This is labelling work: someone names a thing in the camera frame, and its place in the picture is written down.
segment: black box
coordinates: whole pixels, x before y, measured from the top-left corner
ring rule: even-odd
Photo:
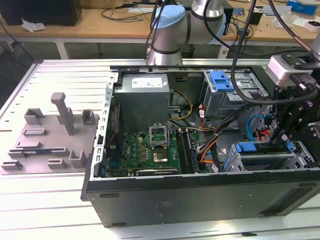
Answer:
[[[232,18],[232,13],[234,12],[234,7],[231,6],[226,0],[224,0],[222,2],[222,7],[224,10],[224,14],[225,14],[225,29],[223,32],[223,35],[227,35],[228,33],[228,29],[229,29],[229,24],[230,24],[230,20]]]
[[[82,8],[80,0],[1,0],[0,13],[8,25],[20,25],[23,18],[31,23],[74,26]]]

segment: wooden workbench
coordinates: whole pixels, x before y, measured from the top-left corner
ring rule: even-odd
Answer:
[[[248,10],[250,3],[229,1],[234,8],[244,8]],[[285,3],[275,2],[276,5],[285,5]],[[258,5],[265,5],[258,0]],[[117,13],[115,12],[113,18],[124,18],[137,13]],[[313,19],[313,16],[298,14],[303,18]],[[150,17],[151,14],[140,16],[142,21],[138,22],[117,22],[112,21],[101,16],[100,10],[95,8],[84,8],[82,16],[76,26],[46,26],[46,30],[37,32],[28,32],[21,26],[8,26],[3,19],[6,29],[21,42],[54,42],[57,44],[62,59],[69,58],[68,52],[64,46],[66,42],[80,42],[80,43],[145,43],[150,31]],[[245,21],[246,16],[238,16],[238,19]],[[274,17],[262,16],[259,25],[251,25],[254,29],[254,34],[248,41],[248,45],[258,46],[296,46],[297,44],[292,37],[283,29],[276,29],[272,25]],[[311,43],[318,33],[310,32],[303,27],[294,26],[294,32],[303,40]],[[222,39],[229,44],[233,42],[236,37],[235,28],[231,26],[228,34]],[[6,32],[0,28],[0,41],[11,41]]]

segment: white label sticker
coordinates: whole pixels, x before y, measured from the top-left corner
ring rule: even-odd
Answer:
[[[162,88],[161,77],[135,77],[132,79],[132,88]]]
[[[214,165],[214,164],[212,164],[212,170],[213,170],[213,172],[215,172],[215,173],[218,173],[218,172],[219,172],[219,169],[218,169],[217,166]]]
[[[23,154],[37,154],[36,151],[23,151]]]
[[[225,148],[221,149],[221,152],[218,152],[218,155],[226,155],[227,154],[227,150]]]

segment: black cable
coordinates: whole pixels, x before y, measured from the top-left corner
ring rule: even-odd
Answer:
[[[102,17],[104,17],[106,19],[114,20],[114,21],[129,20],[129,19],[132,19],[132,18],[135,18],[135,17],[139,17],[139,16],[143,16],[143,15],[146,15],[146,14],[150,13],[150,12],[144,12],[144,13],[140,13],[140,14],[137,14],[137,15],[134,15],[134,16],[127,16],[127,17],[123,17],[123,18],[114,18],[114,17],[110,17],[110,16],[104,15],[104,13],[106,11],[108,11],[108,10],[111,10],[111,8],[107,8],[107,9],[105,9],[105,10],[103,10],[101,12]]]
[[[209,31],[209,33],[223,46],[225,46],[226,48],[230,49],[231,51],[235,52],[236,50],[234,48],[232,48],[230,45],[228,45],[227,43],[225,43],[224,41],[222,41],[209,27],[208,25],[208,20],[207,20],[207,10],[208,10],[208,6],[211,0],[207,0],[205,6],[204,6],[204,10],[203,10],[203,19],[204,19],[204,25],[206,27],[206,29]],[[268,53],[263,53],[263,54],[249,54],[249,53],[245,53],[245,52],[241,52],[241,54],[245,55],[245,56],[253,56],[253,57],[263,57],[263,56],[269,56],[269,55],[273,55],[273,54],[280,54],[280,53],[285,53],[285,52],[305,52],[304,49],[297,49],[297,48],[290,48],[290,49],[284,49],[284,50],[279,50],[279,51],[273,51],[273,52],[268,52]]]
[[[272,2],[272,0],[268,0],[270,8],[272,10],[272,12],[274,13],[276,19],[279,21],[279,23],[282,25],[282,27],[288,32],[288,34],[290,34],[293,39],[301,46],[303,47],[305,50],[307,51],[311,51],[312,48],[303,42],[303,40],[297,36],[291,29],[290,27],[288,27],[288,25],[285,23],[285,21],[281,18],[281,16],[279,15],[279,13],[276,10],[276,7],[274,5],[274,3]]]
[[[154,33],[152,35],[151,48],[154,46],[154,43],[155,43],[155,40],[156,40],[156,33],[157,33],[157,30],[158,30],[158,25],[160,23],[160,17],[161,17],[162,11],[165,8],[165,5],[166,5],[165,1],[163,1],[162,4],[161,4],[159,15],[158,15],[158,21],[156,23],[156,27],[155,27]]]
[[[155,3],[154,3],[154,8],[153,8],[153,10],[152,10],[152,14],[151,14],[150,30],[152,29],[152,22],[153,22],[154,19],[155,19],[155,15],[156,15],[156,11],[157,11],[158,4],[159,4],[159,0],[156,0]]]
[[[254,12],[256,2],[257,2],[257,0],[252,0],[251,7],[249,10],[245,25],[243,27],[243,31],[240,35],[234,57],[233,57],[232,66],[231,66],[231,73],[230,73],[230,80],[231,80],[231,83],[232,83],[234,90],[244,101],[246,101],[250,104],[254,104],[254,105],[291,105],[291,104],[296,104],[299,102],[304,102],[304,101],[316,98],[318,96],[319,91],[318,91],[318,88],[312,84],[307,85],[307,88],[310,89],[310,93],[305,96],[300,96],[300,97],[291,98],[291,99],[277,99],[277,100],[252,99],[252,98],[247,97],[241,91],[241,89],[238,87],[237,82],[236,82],[236,78],[235,78],[237,60],[238,60],[238,57],[240,54],[242,42],[244,41],[248,26],[249,26],[251,15]]]
[[[162,13],[162,10],[163,10],[164,7],[165,7],[165,1],[162,2],[161,8],[160,8],[160,12],[159,12],[157,18],[154,20],[154,23],[152,24],[152,28],[150,29],[150,32],[149,32],[149,34],[148,34],[148,36],[146,38],[145,48],[144,48],[144,58],[146,58],[146,56],[147,56],[146,53],[147,53],[147,49],[148,49],[148,42],[149,42],[150,36],[151,36],[152,32],[154,31],[154,28],[155,28],[156,24],[160,20],[160,16],[161,16],[161,13]]]
[[[4,29],[4,31],[6,32],[6,34],[9,35],[10,38],[12,38],[13,41],[15,41],[16,43],[18,43],[20,45],[20,47],[23,49],[23,51],[25,51],[25,53],[32,59],[32,60],[35,60],[29,52],[27,52],[27,50],[20,44],[20,42],[18,42],[14,36],[12,36],[8,31],[7,29],[5,28],[5,26],[3,25],[3,23],[0,21],[0,25],[2,26],[2,28]]]

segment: robotic arm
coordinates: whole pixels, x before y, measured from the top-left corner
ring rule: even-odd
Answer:
[[[158,24],[153,30],[153,44],[148,49],[147,65],[182,65],[180,46],[182,44],[212,44],[215,39],[204,22],[204,8],[207,0],[196,0],[191,11],[180,5],[166,5],[158,9]],[[210,29],[218,37],[226,27],[226,16],[222,0],[212,0],[206,12]]]

